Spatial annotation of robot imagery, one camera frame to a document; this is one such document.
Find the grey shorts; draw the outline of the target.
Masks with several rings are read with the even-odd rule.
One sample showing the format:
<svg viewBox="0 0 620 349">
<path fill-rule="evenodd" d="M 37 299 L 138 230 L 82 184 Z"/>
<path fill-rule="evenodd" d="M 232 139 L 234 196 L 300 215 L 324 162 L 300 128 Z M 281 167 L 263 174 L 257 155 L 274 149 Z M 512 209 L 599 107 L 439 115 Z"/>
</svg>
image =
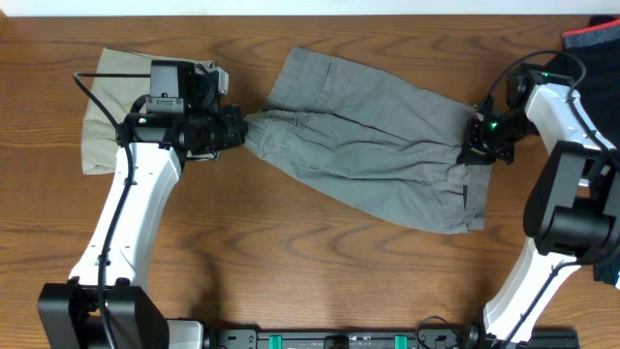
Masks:
<svg viewBox="0 0 620 349">
<path fill-rule="evenodd" d="M 294 179 L 407 228 L 484 226 L 491 170 L 457 158 L 473 108 L 388 72 L 293 48 L 246 147 Z"/>
</svg>

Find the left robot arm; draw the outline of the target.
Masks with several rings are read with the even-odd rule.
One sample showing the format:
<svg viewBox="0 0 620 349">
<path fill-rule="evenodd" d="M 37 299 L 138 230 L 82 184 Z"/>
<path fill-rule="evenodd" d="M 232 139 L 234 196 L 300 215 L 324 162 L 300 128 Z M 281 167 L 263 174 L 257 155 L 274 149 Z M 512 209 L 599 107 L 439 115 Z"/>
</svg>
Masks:
<svg viewBox="0 0 620 349">
<path fill-rule="evenodd" d="M 88 247 L 64 283 L 47 283 L 38 312 L 53 348 L 215 348 L 199 320 L 168 319 L 147 294 L 162 214 L 189 161 L 245 142 L 239 106 L 220 103 L 229 76 L 216 65 L 155 60 L 139 96 L 113 121 L 114 177 Z"/>
</svg>

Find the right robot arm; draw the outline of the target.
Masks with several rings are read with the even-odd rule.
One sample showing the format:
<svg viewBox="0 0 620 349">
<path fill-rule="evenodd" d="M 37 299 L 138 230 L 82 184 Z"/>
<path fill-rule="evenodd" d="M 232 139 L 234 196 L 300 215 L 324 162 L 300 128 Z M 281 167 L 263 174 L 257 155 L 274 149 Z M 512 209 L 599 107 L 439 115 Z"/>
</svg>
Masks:
<svg viewBox="0 0 620 349">
<path fill-rule="evenodd" d="M 539 329 L 538 318 L 560 286 L 583 266 L 619 252 L 619 160 L 580 103 L 582 78 L 513 63 L 503 74 L 507 110 L 488 95 L 468 122 L 460 164 L 508 164 L 514 146 L 540 137 L 548 158 L 523 211 L 526 241 L 479 323 L 461 336 L 463 348 L 576 348 L 574 330 Z"/>
</svg>

